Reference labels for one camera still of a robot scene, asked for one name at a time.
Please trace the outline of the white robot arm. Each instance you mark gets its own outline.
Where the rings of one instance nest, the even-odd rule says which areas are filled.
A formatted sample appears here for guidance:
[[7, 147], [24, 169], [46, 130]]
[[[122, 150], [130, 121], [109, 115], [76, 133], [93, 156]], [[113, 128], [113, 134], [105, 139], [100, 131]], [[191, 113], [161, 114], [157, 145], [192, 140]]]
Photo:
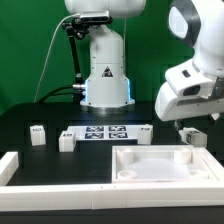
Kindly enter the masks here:
[[[89, 75], [84, 111], [109, 114], [135, 105], [129, 70], [152, 75], [170, 55], [155, 40], [158, 23], [145, 21], [127, 42], [109, 27], [114, 20], [139, 17], [147, 0], [64, 0], [78, 38], [89, 37]], [[171, 0], [169, 32], [193, 50], [191, 58], [165, 71], [154, 110], [162, 121], [224, 114], [224, 0]]]

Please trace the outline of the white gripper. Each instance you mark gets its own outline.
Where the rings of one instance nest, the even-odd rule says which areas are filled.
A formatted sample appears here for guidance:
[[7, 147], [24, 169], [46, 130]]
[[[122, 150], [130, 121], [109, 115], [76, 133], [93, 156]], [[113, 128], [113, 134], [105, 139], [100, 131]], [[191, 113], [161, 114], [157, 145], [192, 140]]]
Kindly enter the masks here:
[[174, 121], [174, 128], [183, 129], [179, 119], [209, 115], [217, 121], [224, 113], [224, 74], [210, 75], [200, 71], [190, 59], [165, 72], [155, 111], [162, 121]]

